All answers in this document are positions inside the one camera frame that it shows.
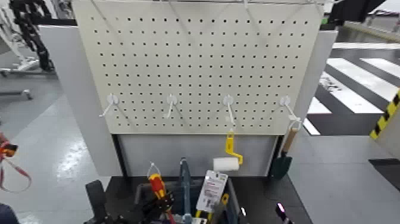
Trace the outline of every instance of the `metal hook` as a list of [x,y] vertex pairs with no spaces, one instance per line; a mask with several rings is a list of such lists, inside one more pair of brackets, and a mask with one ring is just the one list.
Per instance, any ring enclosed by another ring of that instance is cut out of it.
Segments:
[[104,112],[102,114],[99,115],[99,117],[104,117],[108,111],[110,110],[112,105],[117,105],[120,100],[118,99],[118,97],[114,94],[109,94],[107,96],[107,102],[109,103],[108,106],[105,108]]
[[291,107],[289,106],[289,104],[290,104],[290,97],[289,97],[289,96],[282,97],[282,98],[280,99],[279,104],[280,104],[282,107],[286,107],[286,109],[288,110],[288,112],[289,112],[289,114],[290,114],[290,115],[289,115],[289,120],[292,121],[292,123],[289,125],[289,129],[292,128],[292,126],[297,122],[297,123],[298,123],[298,128],[297,128],[297,129],[300,130],[300,128],[301,128],[301,119],[300,119],[300,117],[296,116],[296,114],[293,112],[293,110],[292,110]]
[[164,117],[165,118],[170,118],[171,117],[171,112],[172,112],[172,106],[176,105],[178,103],[178,99],[174,95],[170,94],[167,97],[167,103],[170,105],[170,108],[168,109],[168,113],[164,114]]
[[233,119],[232,109],[230,108],[230,106],[233,104],[233,97],[231,97],[229,94],[226,95],[224,97],[223,103],[224,103],[225,106],[228,107],[230,122],[232,123],[232,125],[236,125],[235,124],[235,120]]

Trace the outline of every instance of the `metal stand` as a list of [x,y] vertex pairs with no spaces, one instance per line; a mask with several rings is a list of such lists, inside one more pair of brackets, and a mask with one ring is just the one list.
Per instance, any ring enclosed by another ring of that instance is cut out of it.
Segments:
[[29,89],[24,89],[22,91],[8,91],[8,92],[0,92],[0,97],[5,97],[5,96],[20,96],[20,95],[25,95],[26,98],[29,100],[33,99],[32,95],[30,94]]
[[[5,10],[2,10],[2,13],[4,15],[4,18],[8,18]],[[14,31],[12,28],[12,24],[8,23],[6,20],[3,19],[2,16],[0,16],[0,38],[3,39],[3,41],[7,44],[7,46],[10,48],[10,50],[17,56],[17,58],[20,60],[19,64],[15,64],[17,67],[16,69],[9,69],[9,68],[0,68],[0,74],[3,77],[7,77],[8,74],[35,74],[35,75],[44,75],[44,74],[50,74],[54,75],[55,72],[49,72],[49,73],[42,73],[42,71],[29,71],[33,68],[39,67],[39,60],[35,59],[33,57],[25,57],[19,50],[18,46],[19,44],[15,41],[13,41],[13,35],[17,35],[17,32]]]

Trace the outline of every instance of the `red strap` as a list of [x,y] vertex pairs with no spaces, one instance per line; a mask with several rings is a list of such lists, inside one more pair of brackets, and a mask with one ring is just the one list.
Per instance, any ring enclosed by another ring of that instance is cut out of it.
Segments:
[[[25,189],[23,189],[21,191],[10,191],[9,189],[6,189],[3,186],[3,183],[4,183],[4,169],[3,169],[3,165],[2,165],[3,160],[5,160],[12,168],[14,168],[22,176],[24,176],[24,177],[26,177],[28,179],[29,183],[28,183],[28,186]],[[19,192],[26,191],[30,187],[31,183],[32,183],[32,178],[29,176],[29,174],[27,172],[25,172],[25,170],[23,170],[19,166],[15,165],[11,161],[9,161],[7,158],[4,157],[3,154],[0,154],[0,189],[2,189],[3,191],[7,191],[7,192],[19,193]]]

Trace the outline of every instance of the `white wall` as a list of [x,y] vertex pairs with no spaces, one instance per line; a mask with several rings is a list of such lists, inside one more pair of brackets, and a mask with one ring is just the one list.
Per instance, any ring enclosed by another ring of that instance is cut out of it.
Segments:
[[378,6],[378,10],[400,12],[400,0],[386,0]]

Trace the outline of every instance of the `pegboard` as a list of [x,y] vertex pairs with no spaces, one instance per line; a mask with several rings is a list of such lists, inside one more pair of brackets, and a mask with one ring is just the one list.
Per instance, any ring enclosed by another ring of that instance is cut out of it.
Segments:
[[120,100],[105,116],[111,133],[226,134],[226,95],[237,133],[286,133],[279,101],[295,105],[322,16],[316,4],[73,4],[101,104]]

